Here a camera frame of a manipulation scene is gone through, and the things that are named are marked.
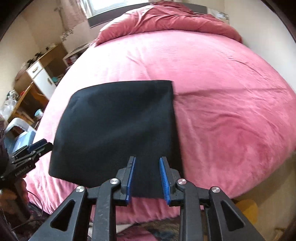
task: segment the drawer handle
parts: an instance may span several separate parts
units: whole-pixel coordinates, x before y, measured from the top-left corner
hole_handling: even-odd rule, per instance
[[[49,78],[47,78],[48,83],[50,83],[50,85],[52,85],[52,82],[49,80]]]
[[[38,69],[38,66],[33,70],[33,73],[35,73],[37,69]]]

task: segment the wooden floor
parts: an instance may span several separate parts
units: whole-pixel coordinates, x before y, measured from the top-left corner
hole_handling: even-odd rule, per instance
[[[275,228],[286,228],[296,215],[296,155],[267,180],[236,199],[253,199],[257,203],[255,227],[266,241],[275,240]]]

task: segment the silver screw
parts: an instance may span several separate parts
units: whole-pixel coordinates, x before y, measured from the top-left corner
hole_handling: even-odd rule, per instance
[[[186,181],[185,179],[181,178],[181,179],[178,180],[178,183],[179,183],[180,185],[184,185],[184,184],[187,183],[187,181]]]
[[[79,187],[76,187],[75,189],[76,192],[83,192],[84,190],[85,190],[84,186],[79,186]]]
[[[115,185],[115,184],[119,183],[119,180],[117,178],[112,178],[110,180],[110,183],[113,184],[113,185]]]
[[[220,189],[219,187],[212,187],[212,191],[213,191],[214,193],[218,193],[218,192],[221,191],[221,189]]]

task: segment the black cloth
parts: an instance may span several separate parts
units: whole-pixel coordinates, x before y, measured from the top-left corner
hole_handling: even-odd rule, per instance
[[[136,156],[133,196],[162,198],[159,159],[183,175],[172,82],[96,85],[70,98],[54,140],[49,174],[95,187]]]

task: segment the drawer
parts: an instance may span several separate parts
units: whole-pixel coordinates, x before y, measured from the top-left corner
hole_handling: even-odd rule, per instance
[[[37,61],[30,68],[27,69],[27,73],[33,79],[43,69],[41,63]]]
[[[38,89],[45,95],[47,99],[50,99],[56,89],[56,85],[53,83],[51,77],[48,75],[45,69],[42,69],[33,79]]]

